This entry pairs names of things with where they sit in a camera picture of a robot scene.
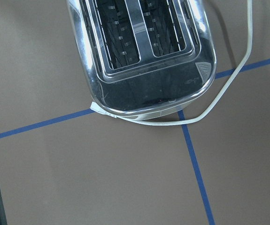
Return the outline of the silver toaster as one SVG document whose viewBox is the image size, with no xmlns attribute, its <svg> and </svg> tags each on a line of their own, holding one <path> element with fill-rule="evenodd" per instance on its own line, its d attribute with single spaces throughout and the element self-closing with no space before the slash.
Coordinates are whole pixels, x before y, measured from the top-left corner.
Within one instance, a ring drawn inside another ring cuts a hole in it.
<svg viewBox="0 0 270 225">
<path fill-rule="evenodd" d="M 69 0 L 93 101 L 114 118 L 149 120 L 202 96 L 216 53 L 201 0 Z"/>
</svg>

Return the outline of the blue tape line far left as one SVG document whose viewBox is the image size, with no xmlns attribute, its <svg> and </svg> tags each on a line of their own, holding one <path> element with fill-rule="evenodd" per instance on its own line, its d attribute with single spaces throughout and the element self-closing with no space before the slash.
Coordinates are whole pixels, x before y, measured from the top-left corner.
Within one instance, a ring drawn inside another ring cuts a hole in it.
<svg viewBox="0 0 270 225">
<path fill-rule="evenodd" d="M 192 143 L 192 139 L 191 139 L 191 136 L 189 133 L 188 126 L 186 124 L 181 125 L 181 128 L 182 128 L 182 132 L 184 135 L 185 143 L 186 143 L 187 148 L 188 148 L 189 157 L 190 157 L 190 160 L 191 160 L 191 163 L 193 166 L 193 171 L 194 171 L 197 185 L 199 188 L 199 193 L 201 195 L 201 199 L 203 202 L 204 210 L 205 210 L 205 213 L 207 216 L 208 224 L 215 225 L 216 224 L 215 219 L 214 219 L 214 216 L 212 213 L 212 209 L 211 209 L 210 202 L 209 202 L 208 195 L 207 195 L 207 191 L 206 191 L 206 188 L 205 188 L 205 185 L 203 182 L 202 174 L 201 174 L 199 163 L 198 163 L 198 160 L 197 160 L 197 157 L 195 154 L 195 150 L 193 147 L 193 143 Z"/>
</svg>

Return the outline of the blue tape line crosswise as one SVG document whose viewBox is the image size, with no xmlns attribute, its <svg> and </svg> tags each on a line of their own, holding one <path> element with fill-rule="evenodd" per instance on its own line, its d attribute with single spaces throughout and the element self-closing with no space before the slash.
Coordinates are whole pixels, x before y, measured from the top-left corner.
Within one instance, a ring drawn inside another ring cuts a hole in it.
<svg viewBox="0 0 270 225">
<path fill-rule="evenodd" d="M 266 66 L 266 65 L 270 65 L 270 58 L 266 59 L 266 60 L 254 62 L 254 63 L 251 63 L 251 64 L 245 64 L 242 67 L 242 69 L 240 70 L 240 72 L 245 72 L 245 71 L 248 71 L 248 70 L 260 68 L 260 67 L 263 67 L 263 66 Z M 9 136 L 12 136 L 12 135 L 20 134 L 20 133 L 23 133 L 23 132 L 27 132 L 27 131 L 30 131 L 30 130 L 34 130 L 34 129 L 37 129 L 37 128 L 49 126 L 49 125 L 52 125 L 52 124 L 55 124 L 55 123 L 60 123 L 60 122 L 66 121 L 66 120 L 74 119 L 74 118 L 77 118 L 77 117 L 86 116 L 86 115 L 89 115 L 91 113 L 94 113 L 94 111 L 91 110 L 91 109 L 85 109 L 85 110 L 81 110 L 81 111 L 78 111 L 78 112 L 66 114 L 66 115 L 63 115 L 63 116 L 60 116 L 60 117 L 56 117 L 56 118 L 44 120 L 44 121 L 41 121 L 41 122 L 38 122 L 38 123 L 30 124 L 30 125 L 27 125 L 27 126 L 24 126 L 24 127 L 19 127 L 19 128 L 16 128 L 16 129 L 12 129 L 12 130 L 0 133 L 0 139 L 5 138 L 5 137 L 9 137 Z"/>
</svg>

